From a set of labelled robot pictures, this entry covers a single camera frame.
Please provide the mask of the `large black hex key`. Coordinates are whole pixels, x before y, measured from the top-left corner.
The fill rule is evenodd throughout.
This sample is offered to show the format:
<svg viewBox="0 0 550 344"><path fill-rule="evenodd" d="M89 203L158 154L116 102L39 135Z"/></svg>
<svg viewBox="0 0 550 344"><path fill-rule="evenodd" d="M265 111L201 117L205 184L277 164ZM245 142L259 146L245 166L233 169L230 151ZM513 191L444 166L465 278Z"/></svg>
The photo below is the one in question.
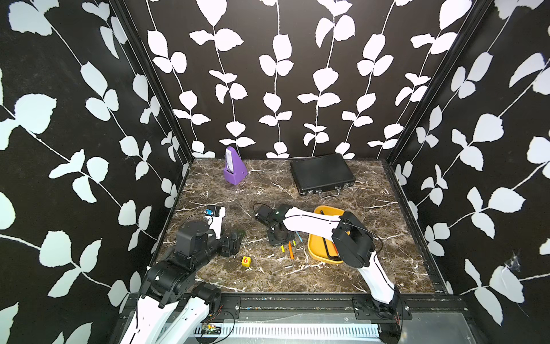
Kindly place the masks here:
<svg viewBox="0 0 550 344"><path fill-rule="evenodd" d="M332 242L328 242L325 238L322 239L326 256L334 262L341 262L336 246Z"/></svg>

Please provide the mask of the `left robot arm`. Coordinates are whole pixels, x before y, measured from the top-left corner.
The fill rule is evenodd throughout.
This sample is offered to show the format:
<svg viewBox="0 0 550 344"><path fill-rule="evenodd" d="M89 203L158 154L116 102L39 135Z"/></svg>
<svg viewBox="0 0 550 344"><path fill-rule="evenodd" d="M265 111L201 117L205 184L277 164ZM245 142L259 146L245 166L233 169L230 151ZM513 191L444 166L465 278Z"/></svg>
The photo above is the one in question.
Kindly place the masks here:
<svg viewBox="0 0 550 344"><path fill-rule="evenodd" d="M237 255L243 231L211 236L204 221L180 227L176 248L147 270L132 307L123 311L110 343L184 343L209 315L221 309L221 290L196 273L213 258Z"/></svg>

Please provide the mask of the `yellow plastic storage box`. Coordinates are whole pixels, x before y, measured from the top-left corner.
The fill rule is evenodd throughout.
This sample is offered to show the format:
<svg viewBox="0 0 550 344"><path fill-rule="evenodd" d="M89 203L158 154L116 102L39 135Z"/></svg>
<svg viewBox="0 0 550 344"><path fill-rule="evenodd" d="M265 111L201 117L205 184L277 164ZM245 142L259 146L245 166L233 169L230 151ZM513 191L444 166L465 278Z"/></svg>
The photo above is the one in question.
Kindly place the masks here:
<svg viewBox="0 0 550 344"><path fill-rule="evenodd" d="M330 216L340 216L344 214L344 210L338 209L331 206L318 206L315 210L315 214L321 214L321 215L330 215ZM316 259L317 261L327 263L329 265L340 265L343 263L341 262L334 262L332 260L329 260L325 253L325 248L322 242L323 237L310 234L308 238L308 251L309 254L312 256L313 259Z"/></svg>

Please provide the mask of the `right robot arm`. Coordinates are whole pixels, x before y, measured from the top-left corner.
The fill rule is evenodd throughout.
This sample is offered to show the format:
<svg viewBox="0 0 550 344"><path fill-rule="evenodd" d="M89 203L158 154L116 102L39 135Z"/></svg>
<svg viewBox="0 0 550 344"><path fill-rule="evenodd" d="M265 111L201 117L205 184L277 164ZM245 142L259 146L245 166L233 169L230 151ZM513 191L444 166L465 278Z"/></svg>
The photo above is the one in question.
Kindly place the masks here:
<svg viewBox="0 0 550 344"><path fill-rule="evenodd" d="M288 204L276 209L262 204L255 217L267 228L274 246L290 242L295 232L313 234L332 242L339 258L346 265L358 269L370 289L374 304L378 308L396 307L399 290L378 259L374 235L353 213L328 215L306 212Z"/></svg>

